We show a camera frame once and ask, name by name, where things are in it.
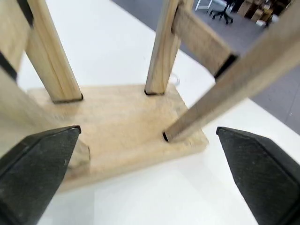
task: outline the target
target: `white surface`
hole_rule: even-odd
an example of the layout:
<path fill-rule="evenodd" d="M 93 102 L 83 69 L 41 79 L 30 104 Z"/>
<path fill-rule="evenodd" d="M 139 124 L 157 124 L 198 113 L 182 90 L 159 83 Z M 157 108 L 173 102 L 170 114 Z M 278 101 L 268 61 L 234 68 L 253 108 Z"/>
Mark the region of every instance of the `white surface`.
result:
<path fill-rule="evenodd" d="M 144 83 L 155 33 L 109 0 L 47 1 L 80 85 Z M 191 106 L 214 81 L 179 51 L 173 72 Z M 42 87 L 24 58 L 23 89 Z M 255 225 L 236 188 L 215 134 L 227 126 L 270 137 L 300 162 L 300 137 L 249 99 L 203 131 L 210 144 L 200 154 L 56 195 L 39 225 Z"/>

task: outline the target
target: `wooden crossbar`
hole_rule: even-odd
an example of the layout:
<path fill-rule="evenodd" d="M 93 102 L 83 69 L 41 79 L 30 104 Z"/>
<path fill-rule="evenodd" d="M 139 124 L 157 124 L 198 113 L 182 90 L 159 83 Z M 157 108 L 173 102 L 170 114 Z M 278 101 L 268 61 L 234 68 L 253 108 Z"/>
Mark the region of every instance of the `wooden crossbar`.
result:
<path fill-rule="evenodd" d="M 184 5 L 177 8 L 172 31 L 213 75 L 234 54 L 228 44 Z"/>

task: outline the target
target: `wooden stool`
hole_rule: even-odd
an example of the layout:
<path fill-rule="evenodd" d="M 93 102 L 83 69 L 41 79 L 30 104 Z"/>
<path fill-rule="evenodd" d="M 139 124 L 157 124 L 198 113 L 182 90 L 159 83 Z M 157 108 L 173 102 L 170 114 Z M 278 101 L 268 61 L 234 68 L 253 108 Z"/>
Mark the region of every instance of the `wooden stool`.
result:
<path fill-rule="evenodd" d="M 193 15 L 192 5 L 164 1 L 145 86 L 80 89 L 45 0 L 1 1 L 0 154 L 25 136 L 80 125 L 63 190 L 200 152 L 208 143 L 201 127 L 299 64 L 300 2 L 242 58 Z M 167 86 L 181 40 L 217 78 L 190 109 Z M 8 76 L 17 73 L 24 49 L 45 86 L 30 97 Z"/>

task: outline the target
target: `stool leg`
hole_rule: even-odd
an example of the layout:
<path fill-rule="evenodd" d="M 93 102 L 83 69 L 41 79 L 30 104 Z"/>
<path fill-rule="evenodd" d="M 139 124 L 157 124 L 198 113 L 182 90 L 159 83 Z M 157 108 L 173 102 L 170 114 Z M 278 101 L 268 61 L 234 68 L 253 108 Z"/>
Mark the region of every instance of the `stool leg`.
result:
<path fill-rule="evenodd" d="M 164 6 L 158 21 L 156 37 L 148 71 L 145 93 L 162 95 L 165 93 L 180 39 L 172 33 L 172 23 L 179 3 L 191 9 L 192 0 L 164 0 Z"/>
<path fill-rule="evenodd" d="M 26 53 L 53 102 L 82 99 L 45 0 L 28 0 L 34 22 Z"/>
<path fill-rule="evenodd" d="M 24 137 L 62 124 L 19 89 L 0 67 L 0 157 Z M 68 166 L 74 169 L 89 162 L 89 148 L 78 139 Z"/>
<path fill-rule="evenodd" d="M 182 140 L 300 64 L 300 21 L 295 19 L 298 8 L 300 1 L 294 2 L 251 51 L 228 68 L 215 86 L 165 130 L 164 138 Z"/>

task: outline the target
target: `office chair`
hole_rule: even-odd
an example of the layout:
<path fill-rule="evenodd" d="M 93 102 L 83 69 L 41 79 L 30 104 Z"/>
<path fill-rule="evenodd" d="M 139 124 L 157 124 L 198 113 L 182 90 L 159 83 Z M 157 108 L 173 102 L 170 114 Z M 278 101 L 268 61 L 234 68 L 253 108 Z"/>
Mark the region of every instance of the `office chair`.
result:
<path fill-rule="evenodd" d="M 220 16 L 220 20 L 222 19 L 222 17 L 224 16 L 224 19 L 226 20 L 226 24 L 229 23 L 229 20 L 230 20 L 230 23 L 233 23 L 233 18 L 230 17 L 227 13 L 226 13 L 226 10 L 229 6 L 231 6 L 236 0 L 226 0 L 226 6 L 224 8 L 223 11 L 218 11 L 218 10 L 212 10 L 210 12 L 210 15 L 212 15 L 214 13 L 214 15 L 212 16 L 212 19 L 215 19 L 216 16 Z"/>

